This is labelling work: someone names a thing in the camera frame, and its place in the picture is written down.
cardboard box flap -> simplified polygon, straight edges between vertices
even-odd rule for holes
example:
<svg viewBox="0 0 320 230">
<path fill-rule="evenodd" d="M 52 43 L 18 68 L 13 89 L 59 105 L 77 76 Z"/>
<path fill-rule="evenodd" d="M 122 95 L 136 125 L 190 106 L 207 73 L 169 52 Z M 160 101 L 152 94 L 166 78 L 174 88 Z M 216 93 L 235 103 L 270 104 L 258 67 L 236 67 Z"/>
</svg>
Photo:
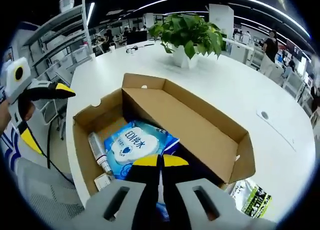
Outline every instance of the cardboard box flap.
<svg viewBox="0 0 320 230">
<path fill-rule="evenodd" d="M 77 121 L 82 126 L 88 126 L 92 124 L 92 122 L 110 111 L 115 106 L 122 104 L 122 90 L 118 89 L 111 94 L 104 96 L 101 99 L 101 103 L 98 106 L 88 106 L 85 109 L 81 110 L 76 116 L 74 116 L 74 120 Z"/>
<path fill-rule="evenodd" d="M 238 160 L 234 163 L 229 182 L 246 179 L 256 172 L 255 157 L 249 133 L 238 144 Z"/>
<path fill-rule="evenodd" d="M 160 89 L 123 88 L 163 129 L 224 182 L 229 182 L 238 144 L 197 112 Z"/>
<path fill-rule="evenodd" d="M 239 143 L 247 134 L 247 131 L 242 126 L 226 116 L 226 114 L 177 84 L 166 80 L 163 90 L 207 119 L 234 141 Z"/>
<path fill-rule="evenodd" d="M 163 78 L 125 73 L 122 87 L 141 88 L 146 86 L 148 89 L 162 89 L 165 81 Z"/>
</svg>

tissue pack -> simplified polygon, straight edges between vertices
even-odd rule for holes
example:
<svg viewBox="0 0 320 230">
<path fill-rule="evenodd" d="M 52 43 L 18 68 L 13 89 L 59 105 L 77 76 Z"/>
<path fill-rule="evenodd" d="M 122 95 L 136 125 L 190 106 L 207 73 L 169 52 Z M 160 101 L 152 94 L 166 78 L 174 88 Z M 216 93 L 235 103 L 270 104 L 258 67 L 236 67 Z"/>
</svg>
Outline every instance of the tissue pack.
<svg viewBox="0 0 320 230">
<path fill-rule="evenodd" d="M 133 162 L 151 154 L 173 154 L 178 138 L 141 121 L 132 121 L 104 141 L 115 178 L 125 179 Z"/>
</svg>

cardboard box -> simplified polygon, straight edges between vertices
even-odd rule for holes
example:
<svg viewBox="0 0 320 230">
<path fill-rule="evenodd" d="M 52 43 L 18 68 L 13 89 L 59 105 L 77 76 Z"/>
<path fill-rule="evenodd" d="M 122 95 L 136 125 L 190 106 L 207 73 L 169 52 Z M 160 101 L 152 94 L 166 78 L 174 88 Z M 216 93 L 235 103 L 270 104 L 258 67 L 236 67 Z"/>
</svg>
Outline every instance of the cardboard box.
<svg viewBox="0 0 320 230">
<path fill-rule="evenodd" d="M 94 159 L 88 135 L 95 131 L 103 142 L 136 119 L 180 138 L 183 150 L 178 155 L 182 153 L 187 161 L 196 162 L 199 166 L 195 170 L 212 173 L 211 181 L 217 185 L 255 173 L 249 133 L 223 112 L 169 80 L 125 74 L 121 89 L 103 97 L 99 106 L 88 106 L 74 117 L 76 154 L 90 195 L 98 191 L 94 179 L 103 170 Z"/>
</svg>

table hole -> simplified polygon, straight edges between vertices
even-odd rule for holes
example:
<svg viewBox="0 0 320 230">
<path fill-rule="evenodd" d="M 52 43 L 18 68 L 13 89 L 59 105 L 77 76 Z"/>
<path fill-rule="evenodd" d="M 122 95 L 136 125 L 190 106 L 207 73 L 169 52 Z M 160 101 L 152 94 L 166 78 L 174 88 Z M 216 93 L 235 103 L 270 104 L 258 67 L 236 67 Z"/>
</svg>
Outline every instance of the table hole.
<svg viewBox="0 0 320 230">
<path fill-rule="evenodd" d="M 263 117 L 265 120 L 268 120 L 268 119 L 269 119 L 268 114 L 267 114 L 265 111 L 262 111 L 262 112 L 261 112 L 261 115 L 262 115 L 262 117 Z"/>
</svg>

round white table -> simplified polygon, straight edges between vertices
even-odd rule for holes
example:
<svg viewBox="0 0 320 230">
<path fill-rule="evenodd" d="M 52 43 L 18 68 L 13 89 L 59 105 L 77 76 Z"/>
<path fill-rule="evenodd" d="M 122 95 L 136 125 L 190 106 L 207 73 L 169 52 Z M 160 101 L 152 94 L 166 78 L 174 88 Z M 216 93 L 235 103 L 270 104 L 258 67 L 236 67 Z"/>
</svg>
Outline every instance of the round white table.
<svg viewBox="0 0 320 230">
<path fill-rule="evenodd" d="M 93 57 L 75 70 L 68 100 L 66 145 L 71 173 L 82 203 L 90 195 L 77 161 L 73 116 L 122 85 L 124 73 L 167 78 L 223 111 L 250 133 L 256 173 L 252 180 L 272 195 L 264 218 L 278 222 L 302 194 L 315 165 L 310 120 L 298 103 L 276 83 L 231 58 L 200 56 L 195 69 L 173 64 L 157 42 L 133 55 L 125 48 Z M 269 123 L 257 112 L 267 112 Z"/>
</svg>

